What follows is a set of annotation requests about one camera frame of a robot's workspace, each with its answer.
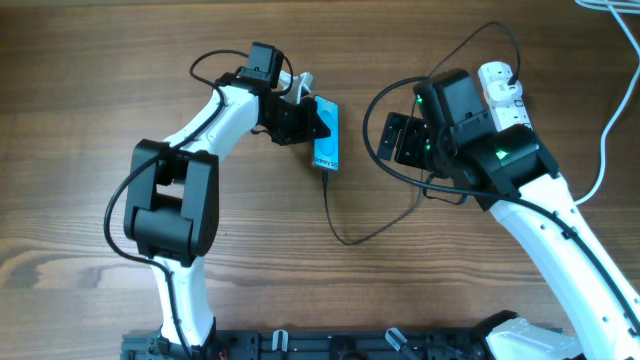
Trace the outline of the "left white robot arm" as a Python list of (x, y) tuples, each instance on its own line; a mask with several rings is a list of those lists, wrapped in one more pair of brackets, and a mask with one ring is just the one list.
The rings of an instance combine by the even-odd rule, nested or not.
[(288, 146), (330, 136), (308, 83), (282, 68), (276, 47), (253, 43), (247, 64), (210, 82), (205, 107), (162, 141), (141, 140), (131, 170), (116, 190), (125, 194), (123, 228), (156, 279), (163, 322), (156, 336), (166, 359), (224, 359), (207, 296), (204, 257), (219, 225), (220, 166), (247, 133)]

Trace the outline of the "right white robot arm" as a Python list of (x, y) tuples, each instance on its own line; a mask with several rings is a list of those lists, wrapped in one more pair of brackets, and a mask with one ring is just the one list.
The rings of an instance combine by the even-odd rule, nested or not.
[(470, 74), (412, 77), (422, 113), (409, 164), (476, 199), (526, 251), (576, 332), (564, 337), (499, 312), (474, 328), (478, 358), (636, 359), (639, 295), (581, 216), (559, 166), (536, 133), (497, 129)]

